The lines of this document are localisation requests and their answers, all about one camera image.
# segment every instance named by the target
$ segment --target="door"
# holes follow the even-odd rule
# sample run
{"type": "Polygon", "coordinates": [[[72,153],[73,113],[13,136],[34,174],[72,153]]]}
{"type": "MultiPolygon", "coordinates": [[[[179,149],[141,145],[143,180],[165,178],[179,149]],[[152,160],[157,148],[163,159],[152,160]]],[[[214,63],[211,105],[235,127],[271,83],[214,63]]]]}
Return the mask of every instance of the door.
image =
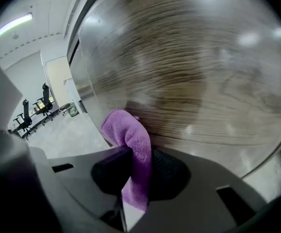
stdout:
{"type": "Polygon", "coordinates": [[[64,86],[64,81],[72,78],[67,57],[64,56],[47,62],[46,68],[57,107],[60,108],[64,104],[70,103],[70,98],[64,86]]]}

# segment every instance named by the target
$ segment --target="wood grain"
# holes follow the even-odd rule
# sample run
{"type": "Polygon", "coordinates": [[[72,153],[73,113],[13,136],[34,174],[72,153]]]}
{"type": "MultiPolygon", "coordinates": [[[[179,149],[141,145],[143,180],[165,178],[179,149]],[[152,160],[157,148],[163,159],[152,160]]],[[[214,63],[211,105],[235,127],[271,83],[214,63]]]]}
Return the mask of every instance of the wood grain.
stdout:
{"type": "Polygon", "coordinates": [[[263,0],[98,0],[79,36],[98,128],[124,108],[152,144],[239,176],[281,143],[281,21],[263,0]]]}

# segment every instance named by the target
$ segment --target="chair backrest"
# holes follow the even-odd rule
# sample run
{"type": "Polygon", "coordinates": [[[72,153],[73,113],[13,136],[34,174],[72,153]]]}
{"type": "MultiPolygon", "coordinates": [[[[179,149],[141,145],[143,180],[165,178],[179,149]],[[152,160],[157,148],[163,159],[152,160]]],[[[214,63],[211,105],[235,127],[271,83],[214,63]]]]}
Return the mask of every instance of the chair backrest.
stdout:
{"type": "Polygon", "coordinates": [[[46,84],[43,84],[43,102],[44,106],[50,110],[52,108],[52,103],[49,100],[49,95],[50,95],[50,89],[46,84]]]}
{"type": "Polygon", "coordinates": [[[23,101],[23,106],[24,106],[24,121],[27,125],[31,125],[32,120],[29,116],[29,102],[27,99],[23,101]]]}

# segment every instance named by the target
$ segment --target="cloth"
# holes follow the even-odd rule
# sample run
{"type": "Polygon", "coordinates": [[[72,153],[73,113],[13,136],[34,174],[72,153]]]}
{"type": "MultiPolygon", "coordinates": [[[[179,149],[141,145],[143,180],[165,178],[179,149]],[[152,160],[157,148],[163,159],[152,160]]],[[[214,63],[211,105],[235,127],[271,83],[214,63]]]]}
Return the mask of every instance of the cloth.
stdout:
{"type": "Polygon", "coordinates": [[[114,110],[105,119],[101,131],[117,146],[132,149],[131,176],[122,189],[122,199],[129,205],[146,211],[152,172],[151,142],[147,130],[124,110],[114,110]]]}

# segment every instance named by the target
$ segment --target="ceiling light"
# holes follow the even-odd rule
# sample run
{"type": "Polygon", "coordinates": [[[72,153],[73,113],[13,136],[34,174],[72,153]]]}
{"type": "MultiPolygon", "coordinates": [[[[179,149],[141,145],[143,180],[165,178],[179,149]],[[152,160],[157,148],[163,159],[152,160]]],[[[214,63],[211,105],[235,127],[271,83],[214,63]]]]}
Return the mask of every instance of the ceiling light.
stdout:
{"type": "Polygon", "coordinates": [[[244,47],[255,46],[259,41],[260,36],[255,32],[241,34],[237,39],[237,43],[244,47]]]}
{"type": "Polygon", "coordinates": [[[14,21],[11,21],[9,22],[8,24],[6,24],[5,26],[3,26],[1,29],[0,29],[0,35],[2,35],[3,33],[7,32],[8,30],[10,30],[11,28],[23,23],[23,22],[26,22],[26,21],[29,21],[33,18],[32,14],[28,14],[28,15],[25,15],[23,17],[20,17],[14,21]]]}

